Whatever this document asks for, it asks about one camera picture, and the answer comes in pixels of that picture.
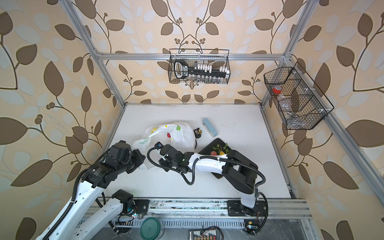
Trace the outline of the white printed plastic bag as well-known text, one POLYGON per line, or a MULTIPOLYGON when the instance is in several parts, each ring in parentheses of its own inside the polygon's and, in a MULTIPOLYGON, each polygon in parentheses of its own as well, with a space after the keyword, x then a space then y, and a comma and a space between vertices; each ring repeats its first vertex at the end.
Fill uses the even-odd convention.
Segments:
POLYGON ((194 152, 196 137, 191 125, 186 122, 154 125, 148 127, 141 139, 133 143, 132 149, 146 155, 157 142, 169 144, 182 153, 194 152))

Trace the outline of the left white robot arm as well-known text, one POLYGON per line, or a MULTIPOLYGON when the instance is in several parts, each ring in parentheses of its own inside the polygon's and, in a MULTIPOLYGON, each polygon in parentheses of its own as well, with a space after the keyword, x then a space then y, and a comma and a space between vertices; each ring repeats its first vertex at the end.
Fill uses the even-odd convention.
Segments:
POLYGON ((37 239, 90 240, 118 215, 131 217, 137 214, 141 208, 136 205, 133 195, 118 190, 96 213, 85 222, 80 222, 118 175, 133 173, 144 163, 145 158, 139 150, 132 150, 124 141, 114 144, 77 176, 72 197, 37 239))

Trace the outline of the yellow fake lemon with leaves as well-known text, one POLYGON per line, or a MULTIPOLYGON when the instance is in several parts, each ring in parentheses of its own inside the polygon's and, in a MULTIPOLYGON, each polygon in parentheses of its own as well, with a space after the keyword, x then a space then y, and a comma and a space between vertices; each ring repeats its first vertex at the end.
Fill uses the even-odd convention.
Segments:
POLYGON ((221 155, 226 155, 226 154, 229 154, 231 149, 228 147, 228 144, 225 143, 223 145, 215 145, 212 147, 212 150, 217 152, 217 156, 221 156, 221 155))

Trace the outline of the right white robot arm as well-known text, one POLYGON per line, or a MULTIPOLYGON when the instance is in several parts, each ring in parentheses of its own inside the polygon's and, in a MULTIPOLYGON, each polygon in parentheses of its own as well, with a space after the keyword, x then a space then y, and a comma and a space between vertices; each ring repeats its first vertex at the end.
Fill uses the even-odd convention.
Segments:
POLYGON ((147 152, 149 162, 165 172, 179 174, 189 186, 196 180, 197 172, 209 172, 223 176, 241 195, 240 203, 245 215, 256 211, 259 197, 269 211, 269 203, 259 187, 266 183, 265 175, 259 167, 236 150, 224 155, 202 155, 194 152, 182 153, 171 145, 157 143, 147 152))

